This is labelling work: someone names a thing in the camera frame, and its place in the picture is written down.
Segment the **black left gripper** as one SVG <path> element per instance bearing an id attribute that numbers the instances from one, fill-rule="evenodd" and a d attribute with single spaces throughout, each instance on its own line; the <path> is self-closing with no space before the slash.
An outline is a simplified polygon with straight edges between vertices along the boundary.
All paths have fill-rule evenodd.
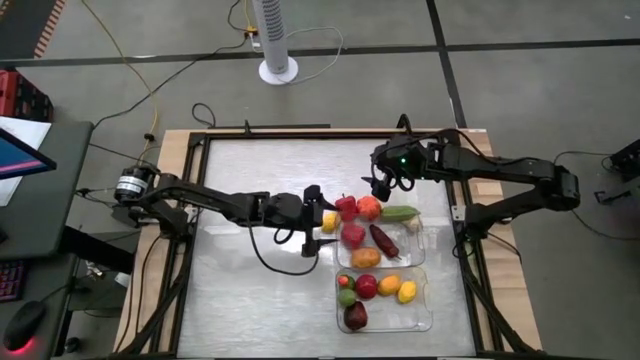
<path id="1" fill-rule="evenodd" d="M 301 214 L 297 220 L 297 231 L 305 234 L 306 240 L 302 245 L 301 255 L 305 258 L 315 257 L 322 246 L 336 242 L 336 239 L 313 239 L 314 229 L 321 226 L 321 209 L 336 210 L 333 203 L 324 198 L 319 185 L 310 185 L 304 190 Z"/>

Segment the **orange red pumpkin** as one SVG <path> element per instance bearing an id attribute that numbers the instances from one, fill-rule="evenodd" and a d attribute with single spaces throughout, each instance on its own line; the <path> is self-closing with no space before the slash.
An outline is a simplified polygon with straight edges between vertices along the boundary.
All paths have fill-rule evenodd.
<path id="1" fill-rule="evenodd" d="M 367 221 L 376 220 L 382 211 L 382 206 L 379 200 L 372 195 L 363 196 L 358 199 L 356 201 L 356 207 L 358 215 Z"/>

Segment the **red bell pepper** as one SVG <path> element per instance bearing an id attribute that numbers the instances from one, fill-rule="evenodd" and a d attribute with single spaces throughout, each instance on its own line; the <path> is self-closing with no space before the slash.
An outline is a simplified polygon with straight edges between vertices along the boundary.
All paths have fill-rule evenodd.
<path id="1" fill-rule="evenodd" d="M 343 222 L 354 221 L 359 214 L 356 198 L 352 195 L 343 196 L 335 201 L 335 207 L 339 213 L 340 219 Z"/>
<path id="2" fill-rule="evenodd" d="M 361 247 L 365 237 L 365 228 L 355 223 L 344 224 L 340 233 L 342 244 L 350 250 Z"/>

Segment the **dark red sweet potato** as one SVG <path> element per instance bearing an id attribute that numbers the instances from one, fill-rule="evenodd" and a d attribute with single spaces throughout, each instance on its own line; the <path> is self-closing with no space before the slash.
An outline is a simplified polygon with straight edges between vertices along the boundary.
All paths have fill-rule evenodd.
<path id="1" fill-rule="evenodd" d="M 371 224 L 369 232 L 375 244 L 388 258 L 394 259 L 399 257 L 400 250 L 393 240 L 378 226 Z"/>

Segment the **clear plastic tray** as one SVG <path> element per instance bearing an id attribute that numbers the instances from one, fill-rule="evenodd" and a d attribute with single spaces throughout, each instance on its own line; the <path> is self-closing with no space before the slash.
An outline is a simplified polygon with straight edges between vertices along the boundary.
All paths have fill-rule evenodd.
<path id="1" fill-rule="evenodd" d="M 381 296 L 377 294 L 371 299 L 362 299 L 357 295 L 357 301 L 364 304 L 368 314 L 367 325 L 358 330 L 349 330 L 343 321 L 343 314 L 346 307 L 339 305 L 337 295 L 341 288 L 338 285 L 337 278 L 340 275 L 347 275 L 350 278 L 349 289 L 355 291 L 355 283 L 357 278 L 363 274 L 373 275 L 377 282 L 389 275 L 399 275 L 402 283 L 405 281 L 414 281 L 417 284 L 417 295 L 415 299 L 407 304 L 401 304 L 397 300 L 397 295 Z M 338 327 L 345 333 L 369 332 L 416 332 L 427 331 L 433 323 L 432 311 L 429 308 L 428 290 L 429 283 L 426 273 L 418 267 L 407 268 L 374 268 L 365 270 L 356 270 L 344 268 L 336 274 L 336 316 Z"/>
<path id="2" fill-rule="evenodd" d="M 334 232 L 334 235 L 338 239 L 338 244 L 336 245 L 336 262 L 341 267 L 352 268 L 356 270 L 365 270 L 365 269 L 374 269 L 374 268 L 402 268 L 402 267 L 411 267 L 417 266 L 424 262 L 425 260 L 425 250 L 422 244 L 422 235 L 423 231 L 412 234 L 407 231 L 404 225 L 400 223 L 386 223 L 380 221 L 369 222 L 362 219 L 356 219 L 353 222 L 365 228 L 366 237 L 361 247 L 373 247 L 380 251 L 381 253 L 381 261 L 376 267 L 358 269 L 353 268 L 350 265 L 351 261 L 351 252 L 346 248 L 340 239 L 340 233 L 344 222 L 342 222 L 339 228 Z M 373 241 L 371 234 L 369 232 L 369 226 L 373 224 L 380 227 L 395 243 L 395 245 L 399 248 L 400 253 L 398 258 L 388 258 L 384 255 L 384 253 L 378 248 L 378 246 Z"/>

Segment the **red apple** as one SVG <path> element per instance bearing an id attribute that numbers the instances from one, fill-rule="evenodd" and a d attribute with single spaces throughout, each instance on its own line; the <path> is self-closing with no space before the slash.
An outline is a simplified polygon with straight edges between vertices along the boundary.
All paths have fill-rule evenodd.
<path id="1" fill-rule="evenodd" d="M 377 279 L 370 274 L 360 275 L 355 283 L 355 292 L 362 299 L 371 299 L 377 294 Z"/>

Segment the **orange yellow mango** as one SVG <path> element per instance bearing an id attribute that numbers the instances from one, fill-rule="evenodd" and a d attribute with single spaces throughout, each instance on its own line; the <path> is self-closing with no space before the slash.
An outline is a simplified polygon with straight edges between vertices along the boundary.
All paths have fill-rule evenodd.
<path id="1" fill-rule="evenodd" d="M 378 282 L 377 291 L 381 296 L 391 296 L 398 292 L 402 285 L 402 278 L 399 275 L 389 275 Z"/>

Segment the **dark red beet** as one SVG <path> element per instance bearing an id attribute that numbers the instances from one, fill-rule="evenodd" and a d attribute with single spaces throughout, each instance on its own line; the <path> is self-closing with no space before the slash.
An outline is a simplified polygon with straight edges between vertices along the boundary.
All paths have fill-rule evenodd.
<path id="1" fill-rule="evenodd" d="M 343 321 L 345 326 L 351 331 L 358 331 L 368 323 L 368 314 L 364 304 L 360 301 L 354 302 L 344 310 Z"/>

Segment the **orange brown potato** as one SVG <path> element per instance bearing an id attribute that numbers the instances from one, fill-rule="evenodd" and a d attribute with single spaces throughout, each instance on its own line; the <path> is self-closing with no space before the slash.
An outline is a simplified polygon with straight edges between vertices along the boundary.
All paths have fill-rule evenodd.
<path id="1" fill-rule="evenodd" d="M 361 247 L 351 252 L 350 265 L 353 268 L 364 269 L 376 267 L 381 261 L 381 253 L 373 247 Z"/>

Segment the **white tower fan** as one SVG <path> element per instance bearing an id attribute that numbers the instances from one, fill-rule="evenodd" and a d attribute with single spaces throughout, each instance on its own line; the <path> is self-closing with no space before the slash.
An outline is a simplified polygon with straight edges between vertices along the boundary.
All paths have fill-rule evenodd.
<path id="1" fill-rule="evenodd" d="M 298 75 L 298 64 L 289 56 L 286 28 L 280 0 L 252 0 L 264 60 L 259 66 L 260 78 L 270 85 L 292 83 Z"/>

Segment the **black device on floor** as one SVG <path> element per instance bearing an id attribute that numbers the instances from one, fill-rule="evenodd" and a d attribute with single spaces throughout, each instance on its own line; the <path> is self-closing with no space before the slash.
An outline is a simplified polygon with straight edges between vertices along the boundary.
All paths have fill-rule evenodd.
<path id="1" fill-rule="evenodd" d="M 624 182 L 640 176 L 640 139 L 635 140 L 610 157 L 611 169 Z"/>

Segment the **white paper sheet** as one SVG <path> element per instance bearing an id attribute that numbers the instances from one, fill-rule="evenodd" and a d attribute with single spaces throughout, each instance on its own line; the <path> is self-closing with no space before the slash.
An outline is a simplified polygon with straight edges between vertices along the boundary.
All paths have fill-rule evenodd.
<path id="1" fill-rule="evenodd" d="M 49 123 L 0 116 L 0 128 L 39 151 L 39 147 L 48 134 L 51 125 Z M 9 204 L 23 177 L 0 180 L 0 207 L 5 207 Z"/>

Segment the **black computer mouse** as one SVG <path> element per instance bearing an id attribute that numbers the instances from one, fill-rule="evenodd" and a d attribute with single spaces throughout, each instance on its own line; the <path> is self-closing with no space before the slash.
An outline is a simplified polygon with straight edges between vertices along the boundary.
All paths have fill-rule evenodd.
<path id="1" fill-rule="evenodd" d="M 9 352 L 26 349 L 46 314 L 46 305 L 42 301 L 25 303 L 10 319 L 3 334 L 3 346 Z"/>

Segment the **black keyboard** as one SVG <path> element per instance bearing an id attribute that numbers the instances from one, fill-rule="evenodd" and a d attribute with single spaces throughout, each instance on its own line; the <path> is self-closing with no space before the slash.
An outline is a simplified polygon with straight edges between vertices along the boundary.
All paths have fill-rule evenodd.
<path id="1" fill-rule="evenodd" d="M 22 298 L 26 271 L 25 261 L 0 262 L 0 303 Z"/>

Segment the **black metal table frame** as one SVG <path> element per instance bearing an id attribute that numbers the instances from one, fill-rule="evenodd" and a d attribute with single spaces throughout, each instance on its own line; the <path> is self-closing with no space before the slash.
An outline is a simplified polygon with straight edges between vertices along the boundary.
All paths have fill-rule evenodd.
<path id="1" fill-rule="evenodd" d="M 211 130 L 169 130 L 160 146 L 157 167 L 180 179 L 205 179 L 210 143 L 216 140 L 371 140 L 405 134 L 407 125 L 400 122 L 392 129 L 331 129 L 320 125 L 310 127 L 231 127 Z M 142 232 L 140 243 L 148 243 L 142 261 L 136 261 L 132 278 L 139 281 L 137 291 L 130 290 L 127 299 L 130 314 L 121 319 L 121 337 L 113 353 L 105 360 L 178 360 L 178 340 L 182 331 L 182 319 L 186 304 L 189 280 L 192 275 L 195 240 L 167 241 L 160 258 L 154 255 L 154 245 L 147 238 L 155 231 Z M 528 359 L 542 356 L 540 349 L 526 352 L 507 349 L 520 338 L 510 324 L 500 325 L 495 317 L 498 310 L 486 309 L 485 303 L 494 301 L 489 268 L 484 248 L 476 243 L 474 253 L 459 260 L 463 276 L 473 275 L 476 284 L 462 283 L 475 357 L 497 360 Z M 164 267 L 152 266 L 152 261 L 162 260 Z"/>

